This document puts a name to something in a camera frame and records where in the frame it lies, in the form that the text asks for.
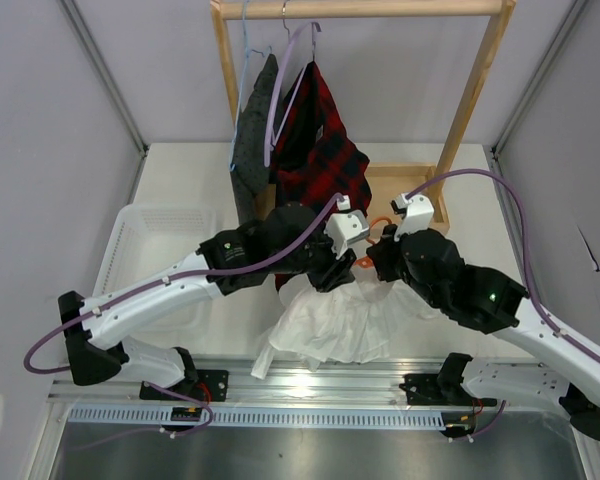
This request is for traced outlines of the orange hanger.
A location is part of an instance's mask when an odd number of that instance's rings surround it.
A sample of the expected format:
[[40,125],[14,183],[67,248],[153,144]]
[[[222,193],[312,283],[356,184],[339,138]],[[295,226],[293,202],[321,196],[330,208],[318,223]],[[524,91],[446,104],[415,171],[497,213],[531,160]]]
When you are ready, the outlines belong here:
[[[370,227],[373,228],[379,224],[392,225],[393,221],[388,216],[379,216],[371,221]],[[371,246],[374,246],[377,243],[377,241],[372,238],[367,238],[366,242]],[[374,266],[372,259],[368,255],[357,259],[354,262],[354,265],[363,269],[369,269]]]

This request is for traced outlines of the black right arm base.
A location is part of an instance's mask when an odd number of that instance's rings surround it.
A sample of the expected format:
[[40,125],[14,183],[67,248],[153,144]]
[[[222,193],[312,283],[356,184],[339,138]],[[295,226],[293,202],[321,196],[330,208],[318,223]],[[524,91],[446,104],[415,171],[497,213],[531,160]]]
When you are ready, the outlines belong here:
[[463,377],[445,373],[411,373],[403,376],[398,388],[412,406],[463,406],[474,404],[461,386]]

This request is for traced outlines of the white pleated skirt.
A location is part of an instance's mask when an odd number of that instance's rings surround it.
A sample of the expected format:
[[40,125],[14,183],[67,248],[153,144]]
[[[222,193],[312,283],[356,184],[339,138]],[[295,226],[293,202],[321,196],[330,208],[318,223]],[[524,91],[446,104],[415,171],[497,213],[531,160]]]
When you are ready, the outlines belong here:
[[440,313],[401,281],[381,282],[373,272],[354,271],[354,281],[320,293],[306,275],[279,289],[284,306],[265,334],[251,376],[266,378],[274,356],[295,354],[312,371],[324,362],[367,363],[389,356],[392,336],[409,322],[438,319]]

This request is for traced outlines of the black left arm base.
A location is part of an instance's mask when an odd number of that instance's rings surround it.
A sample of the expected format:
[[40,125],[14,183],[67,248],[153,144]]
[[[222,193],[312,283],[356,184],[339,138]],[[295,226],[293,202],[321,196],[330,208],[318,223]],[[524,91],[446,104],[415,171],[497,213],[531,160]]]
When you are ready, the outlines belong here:
[[229,371],[220,369],[198,370],[198,379],[183,380],[175,386],[168,387],[167,393],[156,390],[144,382],[139,391],[142,400],[183,400],[184,397],[201,402],[225,402],[229,386]]

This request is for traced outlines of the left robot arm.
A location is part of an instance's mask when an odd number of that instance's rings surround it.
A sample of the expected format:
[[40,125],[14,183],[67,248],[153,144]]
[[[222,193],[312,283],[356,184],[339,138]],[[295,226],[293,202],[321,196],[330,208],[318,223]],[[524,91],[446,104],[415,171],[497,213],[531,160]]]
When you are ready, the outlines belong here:
[[217,233],[145,282],[100,297],[67,292],[58,304],[72,380],[92,386],[126,379],[143,383],[144,399],[168,393],[187,399],[200,383],[189,351],[138,341],[135,331],[184,307],[260,286],[271,274],[304,274],[315,290],[330,292],[353,281],[352,246],[368,234],[359,210],[321,219],[291,203],[263,220]]

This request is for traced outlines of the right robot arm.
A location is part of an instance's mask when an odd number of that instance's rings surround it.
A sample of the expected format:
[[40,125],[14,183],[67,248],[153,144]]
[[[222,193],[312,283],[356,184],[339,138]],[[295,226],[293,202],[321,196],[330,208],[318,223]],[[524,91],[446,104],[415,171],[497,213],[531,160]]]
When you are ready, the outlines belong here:
[[552,319],[506,274],[466,263],[455,243],[427,229],[395,237],[385,227],[367,254],[383,282],[402,281],[459,326],[493,336],[538,364],[497,364],[451,353],[436,377],[435,399],[449,405],[509,401],[550,411],[600,442],[600,346]]

